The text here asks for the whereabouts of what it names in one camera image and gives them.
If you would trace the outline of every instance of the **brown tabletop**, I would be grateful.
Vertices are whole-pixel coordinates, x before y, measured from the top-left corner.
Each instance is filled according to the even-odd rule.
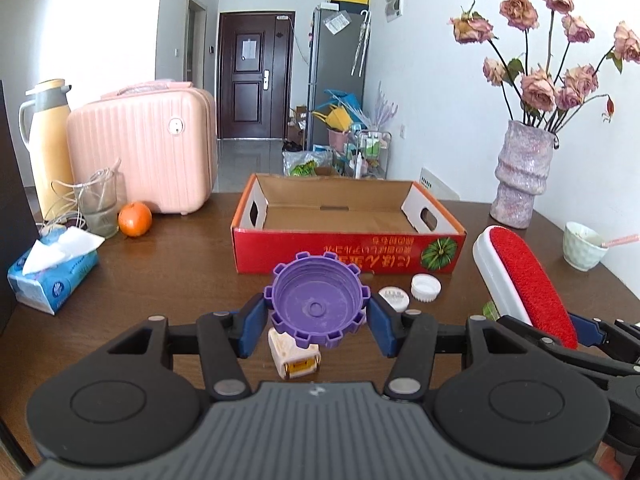
[[[234,267],[230,225],[240,196],[214,194],[198,212],[157,216],[149,234],[126,239],[117,234],[99,252],[92,270],[55,316],[18,306],[0,337],[0,415],[33,460],[39,460],[25,424],[31,393],[46,379],[75,363],[108,340],[152,314],[170,323],[192,323],[215,310],[235,310],[269,284],[268,275],[238,275]],[[439,275],[442,292],[430,304],[412,300],[410,308],[433,314],[439,321],[463,324],[478,314],[489,293],[473,261],[471,248],[487,225],[495,223],[488,204],[447,202],[446,207],[468,232],[460,260],[451,275]],[[562,231],[535,213],[531,226],[519,234],[545,267],[565,307],[576,314],[638,320],[640,302],[604,266],[579,272],[562,259]],[[411,276],[364,276],[378,291],[395,285],[410,290]],[[252,387],[279,380],[266,341],[242,368]],[[315,381],[373,381],[378,389],[392,361],[380,355],[369,330],[347,335],[338,348],[322,351]],[[432,384],[441,384],[460,370],[459,356],[438,356]],[[175,371],[202,387],[196,356],[176,356]],[[0,478],[17,476],[0,456]]]

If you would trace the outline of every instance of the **purple ceramic vase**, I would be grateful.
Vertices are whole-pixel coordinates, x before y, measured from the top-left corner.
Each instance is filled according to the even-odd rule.
[[[554,136],[549,132],[509,121],[498,155],[495,176],[500,181],[491,216],[501,224],[526,229],[533,215],[536,195],[546,191]]]

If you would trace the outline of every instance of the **blue tissue package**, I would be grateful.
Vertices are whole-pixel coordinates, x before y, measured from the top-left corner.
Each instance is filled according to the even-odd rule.
[[[45,245],[51,245],[64,231],[64,229],[52,231],[40,241]],[[23,274],[22,267],[30,252],[31,250],[25,252],[9,267],[7,278],[20,303],[48,314],[55,314],[60,310],[66,298],[71,296],[84,277],[98,263],[97,251],[91,251],[50,269]]]

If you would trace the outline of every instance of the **pink suitcase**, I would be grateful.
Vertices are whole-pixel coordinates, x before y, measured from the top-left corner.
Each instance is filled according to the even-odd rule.
[[[103,95],[69,115],[67,137],[76,184],[118,169],[118,202],[187,214],[216,181],[216,107],[190,82],[151,81]]]

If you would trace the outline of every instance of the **red cardboard box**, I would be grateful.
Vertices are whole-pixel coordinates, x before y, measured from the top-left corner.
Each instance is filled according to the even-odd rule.
[[[330,251],[363,272],[417,274],[451,272],[466,231],[417,182],[254,174],[231,235],[240,273]]]

